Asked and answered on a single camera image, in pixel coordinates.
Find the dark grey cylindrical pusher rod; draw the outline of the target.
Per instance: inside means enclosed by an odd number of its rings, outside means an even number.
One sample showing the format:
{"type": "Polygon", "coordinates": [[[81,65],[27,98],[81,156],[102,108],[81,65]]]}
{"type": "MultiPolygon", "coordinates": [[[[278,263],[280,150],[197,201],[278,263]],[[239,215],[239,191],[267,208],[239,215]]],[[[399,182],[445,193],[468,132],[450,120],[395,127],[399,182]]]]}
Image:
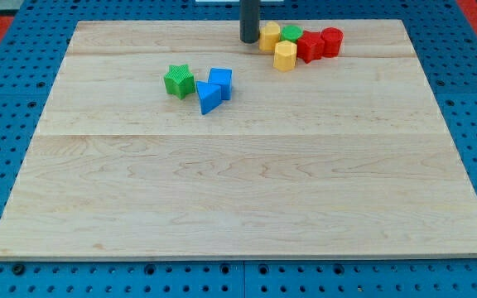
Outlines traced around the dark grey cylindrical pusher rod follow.
{"type": "Polygon", "coordinates": [[[260,0],[239,1],[240,40],[253,44],[259,38],[260,0]]]}

